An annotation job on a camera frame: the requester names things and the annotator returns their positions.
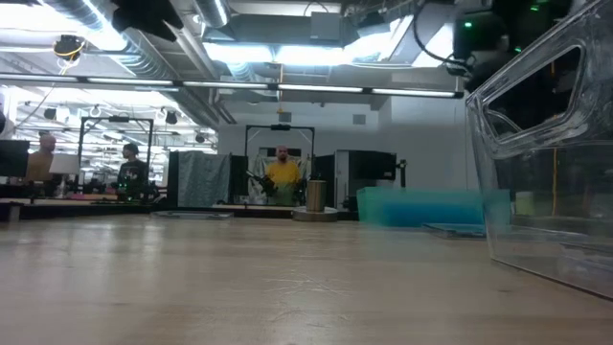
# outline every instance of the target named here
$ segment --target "gray curtain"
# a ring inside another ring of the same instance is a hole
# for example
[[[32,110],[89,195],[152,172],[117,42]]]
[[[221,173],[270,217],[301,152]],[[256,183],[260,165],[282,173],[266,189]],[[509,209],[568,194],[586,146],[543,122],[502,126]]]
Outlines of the gray curtain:
[[[228,201],[230,156],[179,152],[179,207],[210,207]]]

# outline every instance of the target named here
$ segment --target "man in yellow shirt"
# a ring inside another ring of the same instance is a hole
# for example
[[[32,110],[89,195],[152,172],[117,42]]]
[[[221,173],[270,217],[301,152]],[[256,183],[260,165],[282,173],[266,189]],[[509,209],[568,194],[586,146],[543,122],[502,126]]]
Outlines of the man in yellow shirt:
[[[277,193],[268,200],[269,204],[279,206],[294,206],[294,189],[300,180],[300,172],[296,163],[287,159],[287,148],[277,147],[277,161],[266,167],[268,176],[277,188]]]
[[[54,160],[54,150],[56,149],[56,138],[51,134],[40,136],[40,148],[38,151],[28,156],[28,170],[26,172],[26,182],[29,181],[50,181],[53,175],[49,173],[51,162]]]

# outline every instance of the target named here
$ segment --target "person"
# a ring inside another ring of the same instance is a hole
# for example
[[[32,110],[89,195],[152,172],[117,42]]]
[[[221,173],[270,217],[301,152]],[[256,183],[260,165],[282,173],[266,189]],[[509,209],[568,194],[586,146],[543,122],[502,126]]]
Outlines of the person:
[[[48,133],[40,136],[40,148],[28,156],[28,169],[26,170],[25,182],[51,181],[54,176],[49,173],[51,163],[54,160],[56,138]]]
[[[293,196],[296,184],[300,180],[300,172],[296,163],[287,159],[287,147],[277,147],[277,161],[266,167],[266,176],[275,183],[277,193],[269,197],[269,204],[293,206]]]
[[[147,182],[148,169],[147,163],[136,158],[138,155],[138,147],[134,144],[125,144],[122,154],[127,162],[123,163],[119,168],[117,182],[119,188],[125,191],[128,198],[138,198],[143,191],[145,182]]]

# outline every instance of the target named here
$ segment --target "wooden table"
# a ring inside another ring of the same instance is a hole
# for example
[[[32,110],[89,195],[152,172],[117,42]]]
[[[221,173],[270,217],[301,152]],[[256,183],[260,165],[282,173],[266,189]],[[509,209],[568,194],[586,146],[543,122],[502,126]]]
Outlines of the wooden table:
[[[0,224],[3,344],[611,344],[613,304],[484,241],[357,222]]]

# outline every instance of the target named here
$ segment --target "blue object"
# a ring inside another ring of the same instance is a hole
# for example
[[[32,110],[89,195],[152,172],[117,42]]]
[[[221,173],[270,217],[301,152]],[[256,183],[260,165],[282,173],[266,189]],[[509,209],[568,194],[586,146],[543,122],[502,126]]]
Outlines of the blue object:
[[[508,193],[496,193],[497,209],[508,210]],[[479,191],[410,190],[368,187],[357,193],[360,221],[395,227],[421,227],[424,223],[483,224],[483,198]]]

